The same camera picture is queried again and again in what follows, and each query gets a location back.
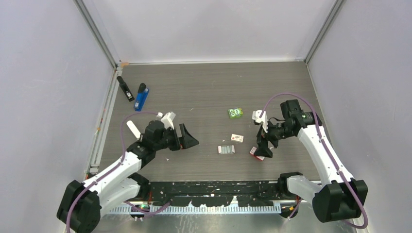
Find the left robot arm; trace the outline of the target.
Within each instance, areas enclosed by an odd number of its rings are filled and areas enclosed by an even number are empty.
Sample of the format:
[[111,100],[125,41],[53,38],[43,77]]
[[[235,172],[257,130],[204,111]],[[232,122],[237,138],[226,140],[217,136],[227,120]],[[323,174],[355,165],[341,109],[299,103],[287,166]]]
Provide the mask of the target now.
[[184,124],[179,127],[181,136],[171,124],[150,121],[144,133],[116,162],[83,182],[74,180],[67,185],[57,218],[66,224],[67,230],[90,233],[104,215],[121,203],[148,198],[149,180],[138,171],[151,162],[159,150],[185,150],[199,144]]

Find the blue stapler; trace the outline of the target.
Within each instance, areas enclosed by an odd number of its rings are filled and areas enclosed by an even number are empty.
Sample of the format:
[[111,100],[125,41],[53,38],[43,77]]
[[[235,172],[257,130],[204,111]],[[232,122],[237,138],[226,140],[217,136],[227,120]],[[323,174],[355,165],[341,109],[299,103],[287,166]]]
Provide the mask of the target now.
[[145,83],[141,83],[138,88],[137,96],[136,96],[136,101],[134,105],[134,110],[137,112],[140,112],[144,106],[144,103],[147,99],[147,96],[149,94],[149,88]]

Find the white staple box sleeve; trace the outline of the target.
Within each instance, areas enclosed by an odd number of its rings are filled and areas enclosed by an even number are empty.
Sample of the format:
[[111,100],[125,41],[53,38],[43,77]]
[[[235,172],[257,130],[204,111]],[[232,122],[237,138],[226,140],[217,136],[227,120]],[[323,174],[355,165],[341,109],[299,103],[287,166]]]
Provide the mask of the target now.
[[238,134],[231,134],[231,141],[242,143],[244,140],[244,136]]

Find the white stapler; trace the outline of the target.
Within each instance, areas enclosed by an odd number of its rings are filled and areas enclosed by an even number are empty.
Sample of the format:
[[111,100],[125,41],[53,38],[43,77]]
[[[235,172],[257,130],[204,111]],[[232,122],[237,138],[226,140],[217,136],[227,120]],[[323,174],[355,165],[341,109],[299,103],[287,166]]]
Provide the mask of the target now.
[[141,138],[141,132],[140,130],[137,128],[137,126],[133,123],[133,121],[129,120],[126,122],[127,127],[129,128],[129,130],[131,131],[131,133],[134,135],[134,137],[137,140],[140,140]]

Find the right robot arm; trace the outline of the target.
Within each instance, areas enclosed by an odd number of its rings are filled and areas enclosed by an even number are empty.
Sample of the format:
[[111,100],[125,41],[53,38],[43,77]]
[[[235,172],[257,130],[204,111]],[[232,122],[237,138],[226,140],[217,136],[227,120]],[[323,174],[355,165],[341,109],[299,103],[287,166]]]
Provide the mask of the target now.
[[280,174],[278,195],[283,199],[295,196],[312,205],[320,222],[347,221],[367,217],[364,203],[368,193],[365,181],[356,180],[333,150],[317,114],[305,112],[298,100],[287,100],[280,105],[283,120],[273,124],[264,110],[252,114],[259,126],[255,157],[271,158],[269,144],[278,147],[279,141],[297,137],[309,153],[320,176],[320,184],[310,181],[301,172]]

